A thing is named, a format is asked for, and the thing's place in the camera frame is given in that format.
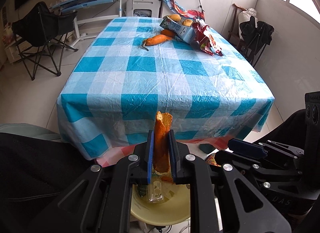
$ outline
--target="wooden chair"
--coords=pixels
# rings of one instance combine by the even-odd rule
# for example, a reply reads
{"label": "wooden chair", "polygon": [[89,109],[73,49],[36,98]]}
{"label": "wooden chair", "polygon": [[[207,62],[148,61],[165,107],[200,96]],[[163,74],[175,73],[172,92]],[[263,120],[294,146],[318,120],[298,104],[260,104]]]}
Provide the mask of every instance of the wooden chair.
{"label": "wooden chair", "polygon": [[236,22],[236,17],[237,17],[237,12],[238,12],[238,9],[242,10],[242,11],[245,11],[246,9],[245,8],[242,8],[242,7],[239,7],[237,6],[236,4],[233,4],[233,6],[235,7],[235,14],[233,15],[233,21],[232,21],[232,25],[231,25],[231,29],[228,31],[229,32],[229,35],[228,35],[228,41],[230,42],[230,39],[231,39],[231,36],[234,37],[237,41],[236,43],[236,49],[241,52],[241,48],[242,47],[245,47],[245,42],[244,40],[241,40],[240,37],[239,37],[239,33],[236,31],[236,32],[233,32],[233,28],[235,26],[235,22]]}

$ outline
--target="yellow bucket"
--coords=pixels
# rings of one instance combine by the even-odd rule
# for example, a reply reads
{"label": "yellow bucket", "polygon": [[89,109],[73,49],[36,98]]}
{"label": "yellow bucket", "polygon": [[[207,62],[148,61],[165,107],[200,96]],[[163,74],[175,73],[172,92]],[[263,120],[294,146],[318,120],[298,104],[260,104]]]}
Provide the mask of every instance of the yellow bucket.
{"label": "yellow bucket", "polygon": [[178,185],[179,191],[165,203],[147,203],[132,189],[131,214],[138,220],[154,226],[178,224],[190,218],[190,190]]}

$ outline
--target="carrot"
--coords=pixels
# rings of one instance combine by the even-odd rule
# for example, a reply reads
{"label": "carrot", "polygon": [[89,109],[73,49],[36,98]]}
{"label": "carrot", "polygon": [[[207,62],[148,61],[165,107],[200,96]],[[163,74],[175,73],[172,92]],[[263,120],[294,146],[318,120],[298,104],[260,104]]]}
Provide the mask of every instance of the carrot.
{"label": "carrot", "polygon": [[161,31],[160,32],[161,34],[163,34],[163,35],[166,35],[166,36],[168,36],[168,37],[174,37],[175,35],[177,35],[174,31],[172,31],[172,30],[163,30],[163,31]]}
{"label": "carrot", "polygon": [[147,51],[149,51],[149,50],[145,47],[145,45],[147,45],[147,46],[153,46],[153,45],[157,45],[157,44],[160,44],[160,43],[162,43],[162,42],[165,42],[166,40],[172,40],[172,38],[171,38],[171,37],[168,37],[168,36],[166,36],[166,35],[162,35],[162,34],[156,35],[156,36],[154,36],[154,37],[152,37],[152,38],[148,38],[148,39],[143,40],[143,42],[142,42],[142,48],[144,48],[144,49],[146,49]]}

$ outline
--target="desk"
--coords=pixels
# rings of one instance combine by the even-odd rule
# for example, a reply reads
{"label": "desk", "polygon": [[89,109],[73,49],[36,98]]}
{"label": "desk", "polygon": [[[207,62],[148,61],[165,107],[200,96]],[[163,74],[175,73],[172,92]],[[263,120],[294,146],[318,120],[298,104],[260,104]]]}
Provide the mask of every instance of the desk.
{"label": "desk", "polygon": [[122,0],[66,0],[64,2],[58,3],[57,5],[52,6],[50,10],[51,11],[59,10],[62,14],[66,14],[70,11],[75,11],[81,8],[89,8],[91,6],[95,6],[98,4],[111,3],[115,1],[119,1],[119,15],[94,17],[90,19],[83,19],[80,21],[78,21],[77,18],[74,19],[76,40],[71,44],[71,47],[74,47],[79,42],[79,40],[92,39],[97,37],[96,35],[87,36],[85,33],[80,35],[79,28],[78,28],[79,24],[84,24],[84,23],[94,22],[94,21],[101,21],[101,20],[112,20],[117,17],[121,17],[122,16]]}

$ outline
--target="tablecloth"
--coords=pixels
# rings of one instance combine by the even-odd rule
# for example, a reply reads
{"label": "tablecloth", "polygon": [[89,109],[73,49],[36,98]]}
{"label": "tablecloth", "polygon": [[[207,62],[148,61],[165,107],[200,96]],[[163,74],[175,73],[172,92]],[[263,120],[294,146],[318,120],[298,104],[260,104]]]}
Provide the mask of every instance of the tablecloth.
{"label": "tablecloth", "polygon": [[224,56],[172,40],[141,48],[162,19],[120,17],[92,42],[57,100],[61,137],[106,166],[147,139],[157,111],[177,140],[226,148],[264,124],[274,97],[252,66],[213,30]]}

